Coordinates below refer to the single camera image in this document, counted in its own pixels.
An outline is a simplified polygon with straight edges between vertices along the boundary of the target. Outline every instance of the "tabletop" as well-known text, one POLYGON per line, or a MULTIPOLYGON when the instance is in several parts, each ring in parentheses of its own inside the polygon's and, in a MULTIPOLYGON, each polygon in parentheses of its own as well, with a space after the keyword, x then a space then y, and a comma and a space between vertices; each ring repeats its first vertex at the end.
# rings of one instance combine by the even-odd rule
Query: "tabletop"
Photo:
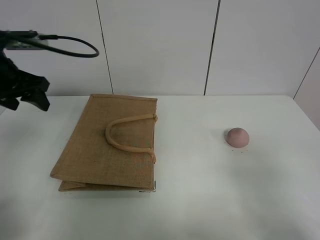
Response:
POLYGON ((58 192, 88 96, 0 115, 0 239, 318 240, 320 132, 288 96, 156 96, 156 192, 58 192), (229 146, 243 128, 250 143, 229 146))

